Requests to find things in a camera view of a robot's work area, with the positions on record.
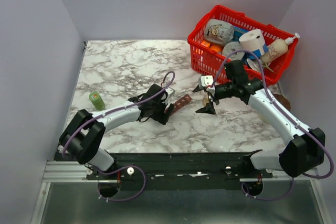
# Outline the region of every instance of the tape roll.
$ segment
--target tape roll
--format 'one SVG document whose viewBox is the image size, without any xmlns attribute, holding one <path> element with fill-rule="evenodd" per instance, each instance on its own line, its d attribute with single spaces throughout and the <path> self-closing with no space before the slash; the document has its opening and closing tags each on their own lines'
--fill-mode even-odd
<svg viewBox="0 0 336 224">
<path fill-rule="evenodd" d="M 223 55 L 227 57 L 233 51 L 243 49 L 241 44 L 236 41 L 232 41 L 229 44 L 226 44 L 223 49 Z M 244 57 L 245 52 L 237 52 L 230 57 L 230 60 L 241 60 Z"/>
<path fill-rule="evenodd" d="M 251 30 L 241 35 L 239 42 L 243 49 L 254 52 L 258 58 L 268 52 L 263 32 L 260 29 Z"/>
</svg>

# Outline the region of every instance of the white marble table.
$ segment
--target white marble table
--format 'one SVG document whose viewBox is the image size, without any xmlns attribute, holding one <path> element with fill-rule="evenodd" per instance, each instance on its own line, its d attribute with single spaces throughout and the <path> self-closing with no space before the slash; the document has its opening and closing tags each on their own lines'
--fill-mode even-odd
<svg viewBox="0 0 336 224">
<path fill-rule="evenodd" d="M 109 152 L 235 152 L 284 147 L 276 131 L 240 99 L 220 102 L 217 115 L 196 114 L 202 92 L 192 93 L 199 73 L 191 69 L 190 47 L 184 40 L 89 41 L 69 120 L 80 109 L 94 111 L 88 95 L 97 90 L 107 108 L 160 83 L 169 70 L 176 78 L 173 101 L 185 94 L 192 102 L 170 117 L 167 125 L 133 122 L 104 135 Z"/>
</svg>

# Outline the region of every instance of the red plastic basket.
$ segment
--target red plastic basket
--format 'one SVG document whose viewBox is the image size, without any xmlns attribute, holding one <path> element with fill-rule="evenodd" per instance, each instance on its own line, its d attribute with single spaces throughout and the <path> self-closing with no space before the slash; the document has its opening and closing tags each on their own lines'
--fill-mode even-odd
<svg viewBox="0 0 336 224">
<path fill-rule="evenodd" d="M 204 40 L 203 34 L 205 26 L 207 22 L 212 18 L 229 22 L 234 26 L 241 27 L 246 30 L 260 29 L 262 30 L 267 45 L 269 45 L 278 38 L 286 39 L 288 37 L 293 37 L 292 34 L 282 31 L 271 24 L 264 25 L 251 18 L 246 17 L 244 13 L 236 12 L 221 5 L 216 5 L 211 10 L 211 12 L 206 14 L 198 22 L 195 29 L 188 36 L 188 43 L 190 44 L 191 53 L 191 66 L 194 70 L 201 74 L 215 76 L 218 72 L 219 67 L 221 66 L 221 63 L 225 59 L 224 56 L 201 45 L 201 42 Z M 274 72 L 271 72 L 268 69 L 264 69 L 267 85 L 275 84 L 280 80 L 283 71 L 289 66 L 293 58 L 297 43 L 298 40 L 294 40 L 294 42 L 288 46 L 289 49 L 286 54 L 272 61 L 272 63 L 270 64 L 270 68 Z M 261 79 L 261 74 L 257 71 L 249 69 L 247 66 L 245 66 L 245 70 L 249 74 L 249 77 L 251 79 Z M 226 78 L 225 71 L 223 70 L 223 72 L 219 75 L 218 82 L 225 83 L 227 81 L 228 80 Z"/>
</svg>

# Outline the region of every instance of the brown object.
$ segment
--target brown object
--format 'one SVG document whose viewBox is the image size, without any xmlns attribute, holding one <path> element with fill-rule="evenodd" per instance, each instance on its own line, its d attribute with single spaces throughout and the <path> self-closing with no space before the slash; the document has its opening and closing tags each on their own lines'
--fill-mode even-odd
<svg viewBox="0 0 336 224">
<path fill-rule="evenodd" d="M 208 93 L 205 93 L 202 99 L 203 106 L 206 106 L 206 104 L 209 103 L 209 95 Z"/>
<path fill-rule="evenodd" d="M 171 113 L 170 116 L 172 116 L 173 114 L 175 114 L 175 112 L 179 111 L 181 108 L 183 108 L 184 106 L 186 106 L 188 103 L 190 103 L 191 101 L 191 97 L 186 94 L 184 95 L 182 98 L 180 98 L 179 100 L 177 100 L 174 105 L 174 109 L 173 109 L 173 112 Z"/>
<path fill-rule="evenodd" d="M 284 106 L 288 111 L 290 111 L 290 102 L 281 94 L 273 94 L 275 99 L 277 99 L 282 106 Z"/>
</svg>

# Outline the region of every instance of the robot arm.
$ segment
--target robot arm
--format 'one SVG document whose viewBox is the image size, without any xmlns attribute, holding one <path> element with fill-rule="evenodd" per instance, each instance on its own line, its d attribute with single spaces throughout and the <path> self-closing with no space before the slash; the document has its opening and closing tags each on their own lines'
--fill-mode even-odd
<svg viewBox="0 0 336 224">
<path fill-rule="evenodd" d="M 212 76 L 200 77 L 199 84 L 194 92 L 204 90 L 206 91 L 206 97 L 204 99 L 205 106 L 197 110 L 196 113 L 215 114 L 214 102 L 219 104 L 221 99 L 238 97 L 262 114 L 279 133 L 286 144 L 286 148 L 284 150 L 254 152 L 250 157 L 250 162 L 255 169 L 283 170 L 289 176 L 297 177 L 323 163 L 323 150 L 309 136 L 302 134 L 302 131 L 296 128 L 268 99 L 260 80 L 248 80 L 248 75 L 240 60 L 227 63 L 225 70 L 227 78 L 232 82 L 211 87 Z M 312 130 L 294 117 L 279 102 L 277 104 L 295 122 L 299 123 L 301 127 L 314 135 L 324 145 L 325 135 L 319 128 Z"/>
<path fill-rule="evenodd" d="M 125 102 L 122 107 L 126 109 L 108 115 L 105 114 L 111 111 L 111 109 L 95 113 L 89 113 L 86 110 L 78 111 L 64 130 L 59 139 L 59 144 L 65 146 L 70 136 L 73 135 L 81 125 L 98 115 L 103 115 L 102 118 L 84 127 L 84 130 L 88 132 L 86 134 L 83 131 L 79 132 L 73 138 L 67 151 L 79 164 L 88 163 L 98 167 L 100 170 L 107 171 L 114 164 L 115 159 L 108 152 L 99 148 L 104 133 L 125 123 L 141 121 L 143 118 L 152 118 L 161 124 L 167 123 L 174 109 L 173 104 L 169 105 L 170 96 L 174 93 L 174 90 L 171 88 L 167 88 L 163 93 L 148 102 L 127 108 L 128 105 L 143 101 L 158 93 L 160 90 L 162 90 L 162 88 L 159 85 L 153 84 L 145 94 L 132 97 Z"/>
</svg>

